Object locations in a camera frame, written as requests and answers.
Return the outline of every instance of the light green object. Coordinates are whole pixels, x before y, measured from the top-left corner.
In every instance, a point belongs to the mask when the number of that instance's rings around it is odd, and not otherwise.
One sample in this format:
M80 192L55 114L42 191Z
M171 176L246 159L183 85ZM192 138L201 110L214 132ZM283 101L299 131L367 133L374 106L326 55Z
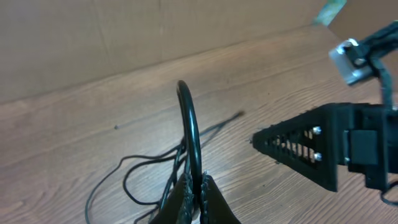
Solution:
M347 0L329 0L315 18L314 23L328 26L346 3Z

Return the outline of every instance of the brown wall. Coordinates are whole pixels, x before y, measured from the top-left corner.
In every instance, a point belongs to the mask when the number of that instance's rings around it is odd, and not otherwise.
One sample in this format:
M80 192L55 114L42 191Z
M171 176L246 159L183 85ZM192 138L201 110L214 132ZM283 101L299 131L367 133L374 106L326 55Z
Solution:
M312 23L326 0L3 0L0 103Z
M397 19L397 0L348 0L329 28L342 39L361 40ZM383 58L383 62L394 76L394 86L397 91L398 51L387 55Z

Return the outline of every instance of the wooden panel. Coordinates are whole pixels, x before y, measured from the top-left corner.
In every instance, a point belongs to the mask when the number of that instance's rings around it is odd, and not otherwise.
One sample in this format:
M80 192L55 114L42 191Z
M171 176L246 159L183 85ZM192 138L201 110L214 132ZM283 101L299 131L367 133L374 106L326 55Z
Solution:
M113 73L91 0L0 2L0 103Z
M327 192L247 141L314 106L378 93L377 82L344 84L327 58L337 41L324 27L305 27L1 105L0 223L84 223L90 190L122 156L155 155L179 142L181 79L200 129L246 112L203 149L203 168L242 223L396 223L396 208L365 189L361 175L341 169L340 191ZM93 223L132 223L149 209L121 187L136 163L126 162L98 191ZM128 186L141 200L157 200L170 172L170 163L143 167Z
M397 17L398 1L351 0L329 25L338 37L358 40L388 26ZM395 51L383 58L386 67L394 75L394 89L398 91L398 52Z
M163 59L311 24L326 1L160 0Z
M94 0L118 72L160 62L159 0Z

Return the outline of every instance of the silver metal part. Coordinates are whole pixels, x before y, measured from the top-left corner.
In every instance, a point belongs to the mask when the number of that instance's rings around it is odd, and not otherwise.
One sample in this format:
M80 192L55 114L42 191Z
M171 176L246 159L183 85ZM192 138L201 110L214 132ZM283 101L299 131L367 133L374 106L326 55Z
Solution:
M319 152L314 153L313 158L316 161L322 161L322 154L320 154Z
M322 129L319 126L312 128L312 133L314 133L314 134L321 134L321 132L322 132Z
M335 49L329 51L329 57L334 61L337 69L341 73L347 85L354 85L357 82L365 80L372 76L372 69L370 66L364 66L362 68L356 68L348 59L345 52L345 47L358 46L358 43L354 39L348 39L337 46ZM359 58L355 61L357 65L362 65L366 61L363 58Z

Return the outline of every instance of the wall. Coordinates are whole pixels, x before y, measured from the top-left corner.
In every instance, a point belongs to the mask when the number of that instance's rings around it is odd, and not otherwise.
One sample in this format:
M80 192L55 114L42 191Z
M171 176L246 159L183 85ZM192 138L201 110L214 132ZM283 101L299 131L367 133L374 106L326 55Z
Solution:
M397 20L397 9L396 0L348 0L329 28L342 39L361 40ZM383 62L394 76L394 89L397 91L398 52L385 56Z
M326 0L3 0L0 103L312 23Z

